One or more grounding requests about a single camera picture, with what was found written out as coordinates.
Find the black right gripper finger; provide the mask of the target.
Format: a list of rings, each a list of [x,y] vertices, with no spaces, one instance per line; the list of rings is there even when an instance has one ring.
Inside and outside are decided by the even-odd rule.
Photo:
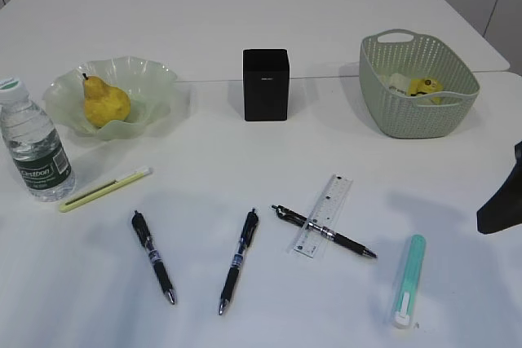
[[[521,224],[521,142],[514,146],[515,165],[503,185],[476,212],[477,230],[493,234]]]

